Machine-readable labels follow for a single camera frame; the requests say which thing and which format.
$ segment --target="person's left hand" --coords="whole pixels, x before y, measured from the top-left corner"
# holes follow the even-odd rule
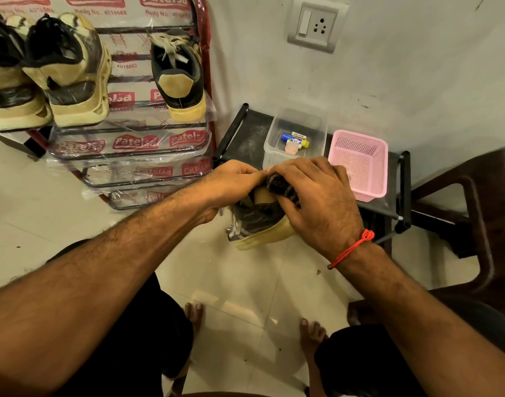
[[[190,197],[202,200],[205,212],[201,221],[208,223],[221,207],[245,198],[267,176],[267,171],[259,171],[241,161],[230,160],[183,191]]]

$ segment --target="brown plastic stool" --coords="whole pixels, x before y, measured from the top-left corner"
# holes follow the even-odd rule
[[[469,217],[415,202],[461,184]],[[412,191],[412,225],[437,233],[460,258],[476,254],[478,276],[465,284],[431,290],[435,296],[462,295],[505,315],[505,147],[477,156]],[[366,301],[348,305],[350,324],[375,323]]]

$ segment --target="red metal frame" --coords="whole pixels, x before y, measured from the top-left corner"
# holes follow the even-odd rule
[[[199,47],[201,48],[201,57],[203,59],[203,74],[205,80],[205,90],[212,100],[212,76],[210,73],[210,21],[209,21],[209,11],[206,5],[206,0],[194,0],[194,6],[197,16],[197,32],[199,33]],[[216,141],[216,130],[213,121],[209,122],[209,129],[212,133],[212,140],[210,141],[210,148],[212,153],[215,152],[217,141]],[[36,141],[36,143],[41,146],[44,150],[48,150],[49,142],[48,140],[38,131],[38,130],[27,130],[26,133]],[[81,180],[83,178],[80,171],[71,171],[74,176]],[[109,202],[109,199],[104,194],[100,194],[100,199],[104,202]]]

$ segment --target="electrical outlet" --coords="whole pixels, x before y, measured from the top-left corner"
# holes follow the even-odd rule
[[[333,53],[349,5],[326,0],[294,0],[289,12],[287,41]]]

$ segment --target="transparent box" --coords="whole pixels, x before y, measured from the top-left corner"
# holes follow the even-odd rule
[[[284,134],[304,135],[309,141],[308,147],[301,147],[296,154],[285,152]],[[328,133],[328,113],[310,106],[281,107],[272,122],[263,150],[263,169],[298,157],[317,157],[324,155],[326,135]]]

